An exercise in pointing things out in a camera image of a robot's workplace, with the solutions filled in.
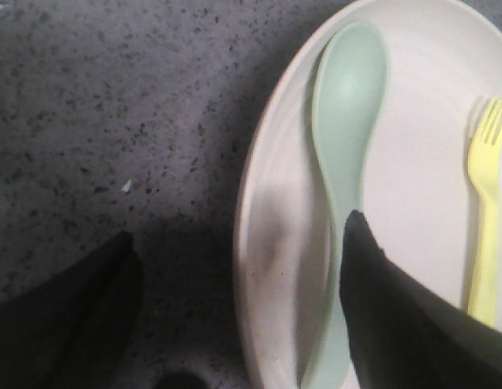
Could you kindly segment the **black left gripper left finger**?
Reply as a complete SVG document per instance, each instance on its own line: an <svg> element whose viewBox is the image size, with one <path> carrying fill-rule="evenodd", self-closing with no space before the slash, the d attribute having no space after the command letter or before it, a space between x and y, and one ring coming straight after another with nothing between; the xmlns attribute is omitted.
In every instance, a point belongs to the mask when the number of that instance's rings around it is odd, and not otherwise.
<svg viewBox="0 0 502 389"><path fill-rule="evenodd" d="M120 232L0 305L0 388L109 388L143 301L143 263Z"/></svg>

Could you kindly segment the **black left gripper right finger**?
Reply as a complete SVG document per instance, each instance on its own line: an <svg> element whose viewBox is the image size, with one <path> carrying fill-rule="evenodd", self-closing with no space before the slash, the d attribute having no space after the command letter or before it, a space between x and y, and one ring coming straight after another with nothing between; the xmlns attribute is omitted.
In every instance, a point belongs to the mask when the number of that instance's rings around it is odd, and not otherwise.
<svg viewBox="0 0 502 389"><path fill-rule="evenodd" d="M339 295L362 388L502 388L502 333L391 262L364 214L343 237Z"/></svg>

